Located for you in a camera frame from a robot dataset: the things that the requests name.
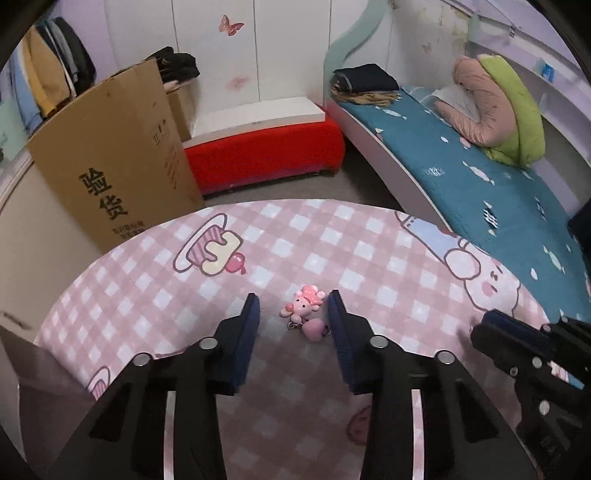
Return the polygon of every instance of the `yellow jacket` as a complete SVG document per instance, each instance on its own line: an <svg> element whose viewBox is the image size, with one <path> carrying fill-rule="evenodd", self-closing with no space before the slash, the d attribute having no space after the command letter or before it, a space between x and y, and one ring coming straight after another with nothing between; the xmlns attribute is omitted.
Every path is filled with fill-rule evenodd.
<svg viewBox="0 0 591 480"><path fill-rule="evenodd" d="M35 26L23 38L22 53L33 97L46 118L70 97L64 69Z"/></svg>

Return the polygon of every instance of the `large brown cardboard box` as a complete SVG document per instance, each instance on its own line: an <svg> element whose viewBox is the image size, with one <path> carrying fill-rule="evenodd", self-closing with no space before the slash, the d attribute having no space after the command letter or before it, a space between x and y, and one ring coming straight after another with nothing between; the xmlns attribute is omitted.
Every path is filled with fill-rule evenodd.
<svg viewBox="0 0 591 480"><path fill-rule="evenodd" d="M166 94L181 142L191 140L193 127L197 119L197 108L191 91L192 83L193 80L185 82L175 91Z"/></svg>
<svg viewBox="0 0 591 480"><path fill-rule="evenodd" d="M155 60L85 92L35 133L29 149L103 252L204 206Z"/></svg>

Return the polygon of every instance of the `pink checkered tablecloth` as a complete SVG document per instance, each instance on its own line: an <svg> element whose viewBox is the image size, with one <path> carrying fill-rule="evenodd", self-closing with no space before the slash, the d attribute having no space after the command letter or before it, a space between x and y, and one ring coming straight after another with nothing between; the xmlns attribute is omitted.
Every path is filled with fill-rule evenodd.
<svg viewBox="0 0 591 480"><path fill-rule="evenodd" d="M209 252L223 244L230 253L219 250L215 261ZM279 316L305 284L339 289L350 312L407 351L454 352L516 425L512 381L470 346L470 326L497 308L539 327L547 322L542 308L465 239L377 207L251 202L154 227L80 275L37 344L99 397L136 353L168 355L211 335L254 292L261 324L248 379L238 395L217 401L228 478L358 479L371 398L348 392L330 337L311 343ZM415 478L421 435L417 423Z"/></svg>

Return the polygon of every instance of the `green blanket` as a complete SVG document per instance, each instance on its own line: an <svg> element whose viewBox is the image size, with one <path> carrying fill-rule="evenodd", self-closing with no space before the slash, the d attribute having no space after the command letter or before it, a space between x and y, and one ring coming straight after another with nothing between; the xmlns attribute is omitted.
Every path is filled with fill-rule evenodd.
<svg viewBox="0 0 591 480"><path fill-rule="evenodd" d="M540 110L529 90L503 57L479 55L478 60L505 92L517 120L517 130L503 144L485 148L486 155L514 167L528 168L545 153L544 128Z"/></svg>

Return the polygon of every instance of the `brown folded clothing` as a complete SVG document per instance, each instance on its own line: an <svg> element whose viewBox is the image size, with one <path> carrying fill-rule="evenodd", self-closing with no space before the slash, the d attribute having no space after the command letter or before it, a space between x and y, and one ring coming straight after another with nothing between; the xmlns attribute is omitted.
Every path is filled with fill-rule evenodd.
<svg viewBox="0 0 591 480"><path fill-rule="evenodd" d="M335 87L332 88L331 95L337 102L378 106L390 106L400 96L396 92L341 93Z"/></svg>

